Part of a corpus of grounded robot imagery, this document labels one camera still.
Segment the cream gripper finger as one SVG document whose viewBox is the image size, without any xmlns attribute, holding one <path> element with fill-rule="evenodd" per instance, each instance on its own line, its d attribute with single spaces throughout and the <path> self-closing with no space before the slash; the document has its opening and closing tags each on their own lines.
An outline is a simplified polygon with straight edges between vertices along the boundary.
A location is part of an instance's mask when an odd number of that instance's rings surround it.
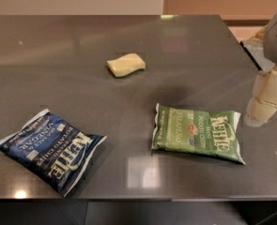
<svg viewBox="0 0 277 225">
<path fill-rule="evenodd" d="M 277 112 L 277 100 L 259 100 L 252 97 L 249 100 L 244 122 L 252 128 L 259 128 L 270 120 Z"/>
<path fill-rule="evenodd" d="M 269 72 L 260 71 L 254 83 L 253 96 L 260 102 L 277 107 L 277 65 Z"/>
</svg>

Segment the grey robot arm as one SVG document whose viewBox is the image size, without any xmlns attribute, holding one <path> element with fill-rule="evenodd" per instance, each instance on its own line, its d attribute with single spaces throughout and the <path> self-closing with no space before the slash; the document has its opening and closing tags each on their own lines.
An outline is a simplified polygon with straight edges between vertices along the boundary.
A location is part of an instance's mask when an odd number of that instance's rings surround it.
<svg viewBox="0 0 277 225">
<path fill-rule="evenodd" d="M 245 124 L 253 128 L 266 124 L 277 112 L 277 13 L 266 26 L 263 54 L 274 66 L 267 72 L 260 71 L 256 76 L 252 98 L 244 116 Z"/>
</svg>

